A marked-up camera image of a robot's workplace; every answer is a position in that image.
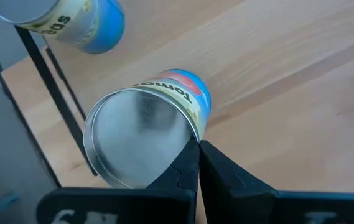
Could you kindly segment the wooden shelf black metal frame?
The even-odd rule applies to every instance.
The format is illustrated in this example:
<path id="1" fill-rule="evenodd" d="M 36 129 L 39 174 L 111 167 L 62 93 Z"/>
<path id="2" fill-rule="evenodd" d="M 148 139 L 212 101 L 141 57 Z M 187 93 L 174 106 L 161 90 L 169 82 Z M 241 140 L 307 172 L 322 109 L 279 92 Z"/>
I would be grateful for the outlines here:
<path id="1" fill-rule="evenodd" d="M 354 177 L 354 0 L 121 2 L 113 50 L 45 50 L 78 121 L 105 93 L 183 68 L 210 90 L 207 139 L 239 165 Z"/>

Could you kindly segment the peas can blue yellow label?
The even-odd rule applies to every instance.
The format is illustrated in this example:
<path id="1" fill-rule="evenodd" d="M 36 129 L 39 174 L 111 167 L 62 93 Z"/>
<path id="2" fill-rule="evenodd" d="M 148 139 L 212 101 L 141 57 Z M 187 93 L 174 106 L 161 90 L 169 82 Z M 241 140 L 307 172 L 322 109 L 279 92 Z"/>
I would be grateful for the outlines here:
<path id="1" fill-rule="evenodd" d="M 111 50 L 124 32 L 117 0 L 0 0 L 0 20 L 90 54 Z"/>

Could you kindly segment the tomato can blue red label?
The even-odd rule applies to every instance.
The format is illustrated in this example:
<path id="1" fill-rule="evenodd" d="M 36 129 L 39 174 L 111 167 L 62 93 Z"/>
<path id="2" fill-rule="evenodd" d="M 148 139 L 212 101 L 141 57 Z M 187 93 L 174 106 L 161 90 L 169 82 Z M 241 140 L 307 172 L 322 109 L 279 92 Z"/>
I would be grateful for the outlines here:
<path id="1" fill-rule="evenodd" d="M 210 91 L 196 74 L 170 69 L 101 97 L 83 128 L 94 171 L 112 188 L 143 189 L 205 135 Z"/>

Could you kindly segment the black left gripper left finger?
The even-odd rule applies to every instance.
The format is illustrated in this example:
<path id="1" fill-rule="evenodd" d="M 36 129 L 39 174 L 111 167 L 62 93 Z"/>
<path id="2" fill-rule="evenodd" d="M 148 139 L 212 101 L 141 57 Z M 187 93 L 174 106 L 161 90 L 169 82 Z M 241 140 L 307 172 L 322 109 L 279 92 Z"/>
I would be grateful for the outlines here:
<path id="1" fill-rule="evenodd" d="M 186 143 L 171 165 L 147 189 L 197 191 L 200 148 L 195 140 Z"/>

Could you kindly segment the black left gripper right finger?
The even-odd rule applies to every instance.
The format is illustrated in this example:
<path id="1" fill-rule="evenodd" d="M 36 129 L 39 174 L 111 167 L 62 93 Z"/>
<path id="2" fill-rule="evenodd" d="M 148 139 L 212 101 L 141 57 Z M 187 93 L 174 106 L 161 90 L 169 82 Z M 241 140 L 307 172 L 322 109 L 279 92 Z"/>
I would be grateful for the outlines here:
<path id="1" fill-rule="evenodd" d="M 200 143 L 200 188 L 208 224 L 271 224 L 276 189 L 208 141 Z"/>

